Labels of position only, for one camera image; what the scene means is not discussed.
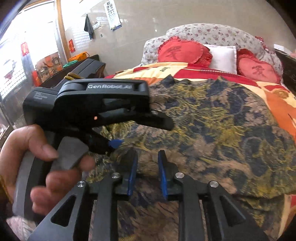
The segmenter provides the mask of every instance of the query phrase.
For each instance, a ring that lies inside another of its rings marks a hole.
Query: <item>heart-shaped cushion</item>
[[[203,54],[198,61],[194,64],[198,65],[199,67],[208,68],[212,62],[213,55],[210,53],[210,49],[204,45],[203,47]]]
[[[198,42],[171,37],[160,45],[158,62],[185,62],[194,64],[204,53],[204,46]]]
[[[237,59],[238,74],[255,81],[281,83],[280,76],[269,63],[258,60],[253,53],[242,53]]]

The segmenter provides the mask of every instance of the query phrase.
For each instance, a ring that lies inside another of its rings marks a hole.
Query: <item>gray trigger pad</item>
[[[70,170],[89,151],[81,140],[75,137],[64,137],[58,147],[59,158],[52,163],[50,171]]]

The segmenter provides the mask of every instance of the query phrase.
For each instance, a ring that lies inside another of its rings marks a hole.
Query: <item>metal screw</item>
[[[79,181],[79,182],[77,183],[77,186],[78,186],[79,188],[84,187],[84,186],[85,186],[85,181]]]
[[[210,186],[211,186],[212,188],[216,188],[216,187],[219,186],[219,183],[218,183],[217,181],[211,181],[211,182],[210,182]]]
[[[120,173],[118,172],[112,173],[112,178],[120,178]]]
[[[182,172],[176,173],[176,178],[183,178],[183,177],[184,177],[184,173],[182,173]]]

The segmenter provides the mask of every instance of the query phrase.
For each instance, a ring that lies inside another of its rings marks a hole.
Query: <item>eye chart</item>
[[[115,7],[114,0],[109,0],[104,3],[104,8],[107,14],[107,19],[111,30],[116,30],[121,27],[119,16]]]

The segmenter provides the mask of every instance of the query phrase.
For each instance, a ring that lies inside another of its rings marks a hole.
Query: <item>black towel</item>
[[[92,39],[92,35],[94,33],[94,29],[92,28],[91,22],[89,20],[89,17],[86,15],[85,25],[84,25],[84,31],[89,33],[89,38]]]

